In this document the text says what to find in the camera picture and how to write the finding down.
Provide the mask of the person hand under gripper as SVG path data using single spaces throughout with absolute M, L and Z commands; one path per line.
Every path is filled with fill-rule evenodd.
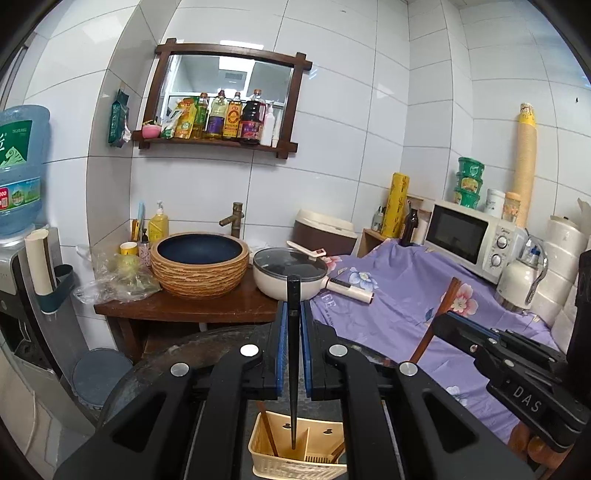
M 531 459 L 535 463 L 546 467 L 548 471 L 543 476 L 544 479 L 548 478 L 561 465 L 567 455 L 566 452 L 559 453 L 552 450 L 522 422 L 519 422 L 513 428 L 508 447 L 520 458 Z

